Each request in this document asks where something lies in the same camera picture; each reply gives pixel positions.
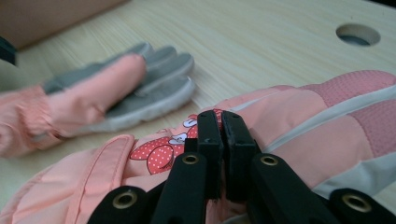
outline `round hole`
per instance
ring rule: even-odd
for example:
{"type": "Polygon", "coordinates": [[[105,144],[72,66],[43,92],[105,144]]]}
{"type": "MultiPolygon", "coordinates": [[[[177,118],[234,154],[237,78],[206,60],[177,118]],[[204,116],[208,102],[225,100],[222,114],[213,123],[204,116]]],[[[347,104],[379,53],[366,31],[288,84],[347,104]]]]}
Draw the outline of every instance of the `round hole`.
{"type": "Polygon", "coordinates": [[[194,155],[188,155],[183,157],[183,162],[188,164],[188,165],[193,165],[195,163],[198,162],[198,157],[194,156],[194,155]]]}
{"type": "Polygon", "coordinates": [[[263,156],[260,160],[265,165],[272,165],[272,166],[277,165],[277,159],[275,159],[274,157],[263,156]]]}
{"type": "Polygon", "coordinates": [[[352,209],[355,209],[356,211],[367,213],[372,210],[372,206],[366,200],[357,195],[346,194],[342,199],[346,205],[352,209]]]}
{"type": "Polygon", "coordinates": [[[372,46],[381,39],[378,31],[361,24],[344,24],[335,33],[338,38],[354,46],[372,46]]]}
{"type": "Polygon", "coordinates": [[[133,191],[123,192],[113,200],[113,206],[118,209],[129,208],[137,201],[137,195],[133,191]]]}

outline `metal grommet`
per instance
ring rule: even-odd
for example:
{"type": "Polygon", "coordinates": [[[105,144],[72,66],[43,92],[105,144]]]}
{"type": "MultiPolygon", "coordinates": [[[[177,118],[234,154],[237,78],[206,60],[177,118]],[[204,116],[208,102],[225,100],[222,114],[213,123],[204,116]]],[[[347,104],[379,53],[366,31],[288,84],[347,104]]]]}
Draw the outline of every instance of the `metal grommet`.
{"type": "Polygon", "coordinates": [[[350,208],[362,213],[368,213],[372,210],[372,206],[362,197],[354,194],[345,194],[342,197],[343,202],[350,208]]]}
{"type": "Polygon", "coordinates": [[[118,209],[129,208],[137,202],[137,195],[134,191],[123,192],[113,200],[113,206],[118,209]]]}
{"type": "Polygon", "coordinates": [[[271,165],[271,166],[277,165],[277,159],[271,156],[263,156],[260,158],[260,161],[265,165],[271,165]]]}
{"type": "Polygon", "coordinates": [[[187,155],[187,156],[183,157],[182,160],[184,163],[186,163],[188,165],[193,165],[199,161],[198,157],[196,157],[194,155],[187,155]]]}

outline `table surface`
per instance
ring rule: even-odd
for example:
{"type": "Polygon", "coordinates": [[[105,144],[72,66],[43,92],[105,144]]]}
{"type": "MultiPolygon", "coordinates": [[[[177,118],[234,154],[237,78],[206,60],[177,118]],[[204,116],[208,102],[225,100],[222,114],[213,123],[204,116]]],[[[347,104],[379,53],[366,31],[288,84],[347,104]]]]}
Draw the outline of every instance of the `table surface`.
{"type": "MultiPolygon", "coordinates": [[[[197,90],[191,102],[122,132],[81,136],[51,150],[0,159],[0,208],[38,171],[114,135],[155,133],[223,99],[278,84],[319,83],[363,69],[396,75],[391,7],[361,0],[134,0],[22,50],[18,67],[0,62],[0,91],[102,61],[142,41],[193,55],[197,90]],[[336,30],[350,23],[377,30],[380,41],[369,47],[343,42],[336,30]]],[[[396,184],[375,198],[396,214],[396,184]]]]}

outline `hole in table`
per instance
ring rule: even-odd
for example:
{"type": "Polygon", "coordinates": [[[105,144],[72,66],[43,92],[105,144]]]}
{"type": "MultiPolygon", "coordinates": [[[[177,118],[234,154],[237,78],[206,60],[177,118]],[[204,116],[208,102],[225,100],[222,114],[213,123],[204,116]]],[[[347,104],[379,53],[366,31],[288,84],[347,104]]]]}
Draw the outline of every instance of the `hole in table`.
{"type": "Polygon", "coordinates": [[[355,46],[372,46],[381,39],[381,35],[377,30],[366,25],[354,23],[339,26],[335,33],[344,42],[355,46]]]}

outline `white stripe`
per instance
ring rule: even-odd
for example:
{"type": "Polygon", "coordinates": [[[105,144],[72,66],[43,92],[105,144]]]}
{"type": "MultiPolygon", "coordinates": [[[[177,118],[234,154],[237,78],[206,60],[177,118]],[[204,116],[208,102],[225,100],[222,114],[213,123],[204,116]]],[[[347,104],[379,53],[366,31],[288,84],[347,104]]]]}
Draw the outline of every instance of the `white stripe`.
{"type": "Polygon", "coordinates": [[[300,134],[306,133],[332,119],[338,119],[346,114],[360,110],[366,106],[394,98],[396,98],[396,86],[387,87],[379,91],[372,91],[360,96],[350,98],[344,102],[341,102],[338,105],[334,105],[328,109],[321,111],[320,113],[317,113],[312,118],[304,121],[294,129],[278,137],[264,150],[264,152],[272,152],[276,148],[289,142],[291,139],[299,136],[300,134]]]}
{"type": "Polygon", "coordinates": [[[312,190],[329,198],[335,189],[356,189],[370,196],[396,181],[396,152],[368,161],[362,161],[355,167],[321,182],[312,190]]]}
{"type": "Polygon", "coordinates": [[[245,103],[243,103],[241,105],[234,106],[234,107],[230,108],[229,110],[231,112],[236,112],[236,111],[242,110],[242,109],[244,109],[244,108],[246,108],[246,107],[248,107],[248,106],[250,106],[250,105],[252,105],[252,104],[254,104],[254,103],[256,103],[256,102],[258,102],[258,101],[260,101],[260,100],[262,100],[264,98],[266,98],[266,97],[272,96],[274,94],[278,94],[280,92],[281,91],[276,91],[276,92],[273,92],[271,94],[265,95],[263,97],[260,97],[260,98],[257,98],[257,99],[251,100],[251,101],[247,101],[247,102],[245,102],[245,103]]]}

